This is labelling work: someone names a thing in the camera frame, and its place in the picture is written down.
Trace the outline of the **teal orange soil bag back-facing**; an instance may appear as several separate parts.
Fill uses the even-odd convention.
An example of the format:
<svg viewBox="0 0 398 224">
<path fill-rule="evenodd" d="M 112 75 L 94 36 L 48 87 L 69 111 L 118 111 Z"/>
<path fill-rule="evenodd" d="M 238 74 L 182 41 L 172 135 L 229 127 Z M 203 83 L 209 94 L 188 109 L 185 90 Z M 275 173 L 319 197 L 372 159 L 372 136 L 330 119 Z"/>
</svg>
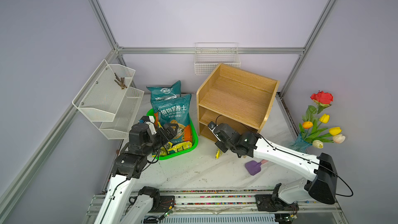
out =
<svg viewBox="0 0 398 224">
<path fill-rule="evenodd" d="M 177 81 L 169 87 L 158 86 L 158 87 L 147 87 L 147 89 L 151 93 L 152 101 L 171 100 L 181 97 L 181 81 Z"/>
</svg>

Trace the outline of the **yellow green fertilizer packet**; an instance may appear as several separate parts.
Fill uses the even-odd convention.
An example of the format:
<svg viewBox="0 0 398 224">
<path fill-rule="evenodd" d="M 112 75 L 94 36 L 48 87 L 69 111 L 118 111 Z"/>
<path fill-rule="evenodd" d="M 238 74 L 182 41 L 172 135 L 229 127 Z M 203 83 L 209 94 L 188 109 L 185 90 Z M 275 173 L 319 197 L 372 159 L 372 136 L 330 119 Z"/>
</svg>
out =
<svg viewBox="0 0 398 224">
<path fill-rule="evenodd" d="M 221 156 L 221 154 L 222 154 L 221 150 L 218 149 L 218 150 L 217 150 L 217 153 L 216 153 L 216 159 L 219 159 L 219 157 Z"/>
<path fill-rule="evenodd" d="M 172 145 L 170 148 L 167 149 L 167 154 L 172 155 L 175 153 L 179 153 L 184 150 L 188 150 L 192 147 L 192 143 L 190 141 L 181 142 L 179 144 Z"/>
</svg>

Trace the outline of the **teal orange soil bag front-facing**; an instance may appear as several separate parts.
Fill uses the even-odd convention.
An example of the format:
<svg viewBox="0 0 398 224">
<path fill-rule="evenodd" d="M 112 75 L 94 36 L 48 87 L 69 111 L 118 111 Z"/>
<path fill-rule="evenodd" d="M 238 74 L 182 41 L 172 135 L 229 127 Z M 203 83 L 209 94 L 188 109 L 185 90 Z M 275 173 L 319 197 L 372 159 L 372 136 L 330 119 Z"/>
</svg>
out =
<svg viewBox="0 0 398 224">
<path fill-rule="evenodd" d="M 170 100 L 151 101 L 152 109 L 157 115 L 157 121 L 161 125 L 172 123 L 178 125 L 176 136 L 171 140 L 173 145 L 182 142 L 192 142 L 190 126 L 191 95 L 187 94 Z"/>
</svg>

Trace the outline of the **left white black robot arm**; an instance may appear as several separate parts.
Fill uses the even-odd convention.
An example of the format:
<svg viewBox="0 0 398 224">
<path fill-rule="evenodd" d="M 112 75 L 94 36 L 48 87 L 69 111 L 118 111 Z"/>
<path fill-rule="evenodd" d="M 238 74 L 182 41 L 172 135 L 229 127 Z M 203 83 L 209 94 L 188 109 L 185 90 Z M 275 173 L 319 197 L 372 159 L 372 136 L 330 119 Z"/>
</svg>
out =
<svg viewBox="0 0 398 224">
<path fill-rule="evenodd" d="M 140 224 L 145 216 L 160 203 L 159 190 L 143 187 L 131 208 L 125 207 L 131 197 L 132 188 L 149 165 L 148 156 L 160 151 L 178 132 L 178 125 L 167 123 L 155 128 L 150 121 L 140 121 L 129 132 L 128 151 L 121 153 L 115 161 L 108 191 L 95 220 L 96 224 Z"/>
</svg>

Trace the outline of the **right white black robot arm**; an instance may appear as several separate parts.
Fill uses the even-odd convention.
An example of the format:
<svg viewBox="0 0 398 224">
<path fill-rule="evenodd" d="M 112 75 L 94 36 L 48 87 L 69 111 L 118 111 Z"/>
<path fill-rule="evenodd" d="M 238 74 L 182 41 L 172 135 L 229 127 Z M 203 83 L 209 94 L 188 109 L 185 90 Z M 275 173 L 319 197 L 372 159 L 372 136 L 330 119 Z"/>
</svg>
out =
<svg viewBox="0 0 398 224">
<path fill-rule="evenodd" d="M 222 151 L 231 151 L 238 157 L 267 160 L 302 176 L 288 184 L 277 184 L 269 200 L 268 209 L 277 211 L 294 202 L 314 199 L 324 204 L 334 204 L 337 171 L 330 155 L 320 156 L 301 153 L 272 143 L 261 134 L 247 131 L 239 134 L 226 123 L 208 124 L 217 139 L 216 146 Z"/>
</svg>

